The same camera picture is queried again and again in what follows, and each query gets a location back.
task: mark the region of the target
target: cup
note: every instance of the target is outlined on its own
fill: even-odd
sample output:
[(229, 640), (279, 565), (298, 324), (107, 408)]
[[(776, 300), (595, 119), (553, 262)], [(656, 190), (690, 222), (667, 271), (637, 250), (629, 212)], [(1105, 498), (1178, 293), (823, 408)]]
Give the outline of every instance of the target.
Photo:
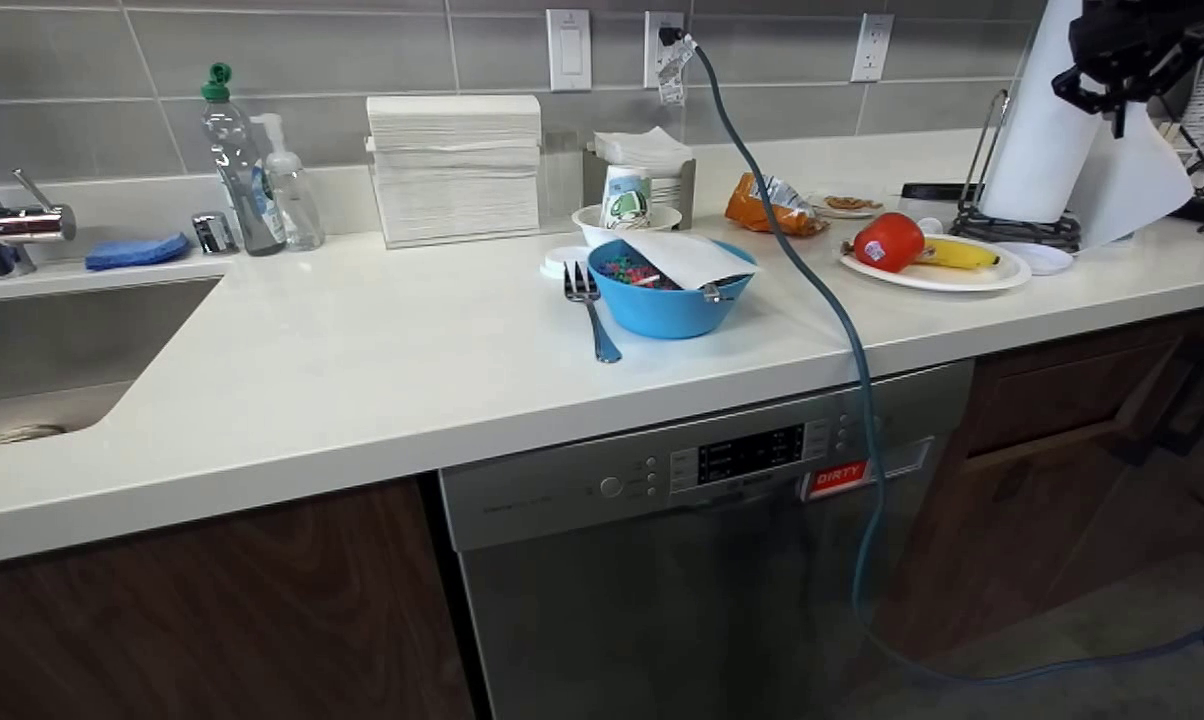
[(634, 163), (609, 163), (602, 215), (606, 222), (649, 222), (649, 173)]

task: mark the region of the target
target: wall outlet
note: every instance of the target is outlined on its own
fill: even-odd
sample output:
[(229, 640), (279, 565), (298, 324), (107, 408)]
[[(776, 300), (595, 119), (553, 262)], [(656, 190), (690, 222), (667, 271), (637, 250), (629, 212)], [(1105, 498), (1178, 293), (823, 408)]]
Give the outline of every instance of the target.
[(548, 6), (553, 87), (592, 87), (592, 11)]
[(865, 11), (850, 81), (878, 82), (888, 62), (892, 11)]
[(656, 66), (667, 51), (659, 27), (684, 27), (684, 11), (644, 11), (644, 87), (656, 87)]

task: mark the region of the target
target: dark wood cabinet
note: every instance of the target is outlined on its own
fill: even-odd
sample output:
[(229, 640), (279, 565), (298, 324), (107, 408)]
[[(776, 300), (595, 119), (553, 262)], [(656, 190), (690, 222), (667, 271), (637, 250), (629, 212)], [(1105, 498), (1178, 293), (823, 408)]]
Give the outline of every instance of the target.
[(467, 720), (422, 489), (0, 565), (0, 720)]
[(879, 629), (932, 655), (1204, 548), (1185, 459), (1129, 459), (1167, 408), (1178, 315), (989, 354)]

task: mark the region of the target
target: blue bowl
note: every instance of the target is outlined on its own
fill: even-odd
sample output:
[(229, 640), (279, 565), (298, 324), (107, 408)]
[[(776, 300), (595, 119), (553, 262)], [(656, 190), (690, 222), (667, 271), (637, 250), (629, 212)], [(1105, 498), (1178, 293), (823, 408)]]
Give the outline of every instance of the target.
[[(747, 254), (736, 242), (721, 242), (721, 247), (757, 262), (757, 254)], [(684, 288), (642, 288), (606, 271), (609, 262), (634, 262), (634, 261), (642, 261), (642, 250), (625, 240), (611, 240), (592, 247), (589, 268), (595, 277), (602, 300), (609, 305), (611, 320), (652, 340), (690, 340), (690, 335), (718, 331), (754, 279), (754, 277), (736, 277), (708, 293), (684, 293)]]

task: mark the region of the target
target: blue cable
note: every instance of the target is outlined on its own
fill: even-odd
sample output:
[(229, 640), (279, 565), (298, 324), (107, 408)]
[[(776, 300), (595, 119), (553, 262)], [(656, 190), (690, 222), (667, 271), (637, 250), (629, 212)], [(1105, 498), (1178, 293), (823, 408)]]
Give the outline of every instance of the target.
[(860, 390), (855, 390), (860, 394), (860, 421), (865, 421), (865, 440), (868, 440), (868, 459), (874, 459), (868, 467), (874, 467), (874, 489), (878, 489), (874, 514), (865, 524), (865, 536), (860, 536), (860, 548), (855, 548), (855, 565), (851, 565), (851, 621), (860, 622), (865, 640), (879, 655), (888, 655), (892, 662), (902, 662), (906, 670), (912, 670), (915, 680), (936, 683), (936, 687), (958, 687), (958, 691), (1008, 691), (1008, 687), (1041, 683), (1041, 680), (1067, 674), (1067, 670), (1146, 662), (1146, 658), (1178, 655), (1178, 652), (1189, 652), (1189, 646), (1204, 645), (1204, 629), (1197, 629), (1189, 637), (1178, 637), (1178, 640), (1165, 640), (1165, 645), (1147, 645), (1147, 646), (1135, 646), (1135, 652), (1076, 655), (1076, 658), (1022, 666), (1022, 670), (1008, 670), (1008, 674), (947, 674), (947, 670), (936, 670), (936, 666), (912, 658), (908, 652), (892, 646), (874, 629), (874, 611), (868, 611), (865, 597), (868, 597), (868, 565), (878, 557), (879, 524), (883, 524), (883, 513), (888, 513), (888, 481), (883, 481), (883, 463), (879, 463), (879, 457), (883, 457), (883, 426), (879, 426), (879, 398), (878, 398), (878, 379), (874, 379), (868, 348), (865, 348), (865, 340), (860, 340), (850, 306), (842, 305), (842, 297), (806, 262), (806, 254), (780, 233), (780, 221), (776, 221), (776, 206), (774, 206), (761, 161), (754, 156), (754, 148), (745, 142), (745, 136), (736, 133), (736, 123), (732, 123), (732, 117), (723, 108), (718, 62), (713, 62), (713, 57), (698, 38), (692, 38), (692, 51), (699, 57), (699, 62), (708, 72), (713, 104), (718, 104), (718, 117), (721, 117), (732, 148), (754, 167), (754, 179), (757, 179), (757, 190), (761, 190), (761, 202), (763, 202), (763, 215), (767, 215), (767, 227), (774, 227), (776, 242), (797, 262), (797, 271), (816, 288), (816, 297), (832, 306), (832, 315), (842, 320), (842, 326), (850, 335), (850, 348), (851, 348), (855, 382), (860, 382)]

